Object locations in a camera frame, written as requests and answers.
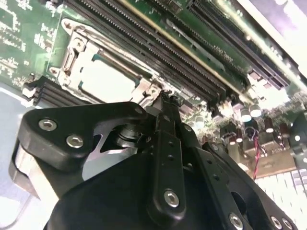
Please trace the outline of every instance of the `wire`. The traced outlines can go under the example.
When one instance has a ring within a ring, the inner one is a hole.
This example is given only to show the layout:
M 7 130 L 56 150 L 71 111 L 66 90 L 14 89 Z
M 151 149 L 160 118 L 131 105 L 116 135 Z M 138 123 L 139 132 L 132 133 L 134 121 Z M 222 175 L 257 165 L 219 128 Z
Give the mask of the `wire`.
M 261 154 L 261 146 L 259 144 L 258 137 L 255 137 L 254 144 L 255 144 L 255 150 L 256 150 L 256 163 L 255 163 L 253 180 L 255 181 L 257 178 L 259 159 L 260 159 L 260 154 Z

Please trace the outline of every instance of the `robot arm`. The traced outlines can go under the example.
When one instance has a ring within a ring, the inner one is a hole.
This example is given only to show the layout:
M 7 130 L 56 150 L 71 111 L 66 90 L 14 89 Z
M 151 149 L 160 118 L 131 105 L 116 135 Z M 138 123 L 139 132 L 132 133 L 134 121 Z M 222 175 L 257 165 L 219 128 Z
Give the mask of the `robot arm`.
M 137 153 L 83 181 L 97 134 L 100 152 Z M 200 146 L 165 92 L 146 110 L 125 102 L 28 112 L 11 175 L 53 208 L 47 230 L 297 229 L 221 146 Z

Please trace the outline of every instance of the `red wire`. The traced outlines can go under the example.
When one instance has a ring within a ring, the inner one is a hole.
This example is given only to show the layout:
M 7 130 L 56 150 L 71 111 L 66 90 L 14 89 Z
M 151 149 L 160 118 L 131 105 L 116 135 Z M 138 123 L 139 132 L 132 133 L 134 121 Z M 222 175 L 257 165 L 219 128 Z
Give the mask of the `red wire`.
M 253 179 L 254 181 L 257 178 L 257 173 L 258 173 L 258 163 L 259 163 L 259 158 L 260 158 L 260 148 L 259 148 L 259 142 L 258 142 L 258 137 L 255 137 L 254 139 L 254 143 L 255 143 L 255 150 L 256 150 L 256 164 L 255 164 L 255 169 L 254 169 L 254 176 Z

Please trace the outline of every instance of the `silver screw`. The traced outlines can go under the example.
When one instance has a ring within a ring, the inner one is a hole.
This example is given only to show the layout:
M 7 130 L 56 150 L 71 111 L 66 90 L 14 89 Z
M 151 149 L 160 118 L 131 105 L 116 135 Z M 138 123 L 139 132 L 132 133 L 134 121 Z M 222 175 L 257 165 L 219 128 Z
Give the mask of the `silver screw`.
M 282 224 L 279 222 L 278 219 L 276 219 L 276 217 L 271 216 L 271 220 L 273 221 L 273 223 L 274 223 L 274 225 L 275 225 L 275 227 L 277 229 L 282 229 L 283 228 Z
M 139 107 L 136 107 L 136 108 L 135 108 L 135 111 L 136 111 L 138 114 L 142 114 L 142 113 L 143 113 L 142 109 L 140 109 Z
M 38 122 L 38 126 L 45 131 L 53 131 L 57 128 L 57 123 L 50 119 L 43 119 Z
M 174 193 L 171 190 L 166 190 L 164 193 L 164 199 L 167 202 L 168 205 L 170 205 L 171 207 L 178 207 L 179 205 L 179 198 L 176 195 L 176 193 Z
M 216 146 L 216 145 L 214 145 L 214 144 L 212 144 L 212 148 L 213 148 L 213 150 L 214 150 L 214 151 L 219 150 L 219 147 L 217 147 L 217 146 Z
M 237 230 L 243 230 L 243 223 L 235 213 L 229 214 L 229 220 Z
M 83 139 L 78 135 L 70 135 L 66 138 L 66 143 L 75 149 L 81 148 L 83 146 Z
M 184 128 L 186 128 L 187 131 L 191 132 L 192 131 L 192 128 L 188 125 L 184 125 Z
M 166 121 L 168 121 L 168 122 L 171 121 L 171 120 L 168 118 L 168 116 L 164 115 L 163 117 L 164 117 L 164 119 L 165 119 Z
M 288 229 L 292 230 L 292 225 L 289 223 L 289 221 L 285 218 L 282 218 L 283 223 L 288 227 Z

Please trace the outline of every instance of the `motherboard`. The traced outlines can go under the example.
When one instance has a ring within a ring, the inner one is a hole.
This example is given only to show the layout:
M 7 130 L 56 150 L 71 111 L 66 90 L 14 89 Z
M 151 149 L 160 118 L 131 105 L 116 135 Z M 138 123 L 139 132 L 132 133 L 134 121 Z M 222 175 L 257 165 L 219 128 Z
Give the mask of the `motherboard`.
M 0 42 L 0 80 L 25 106 L 145 108 L 168 91 L 200 142 L 246 164 L 249 128 L 269 157 L 306 109 L 298 65 L 236 0 L 0 0 Z

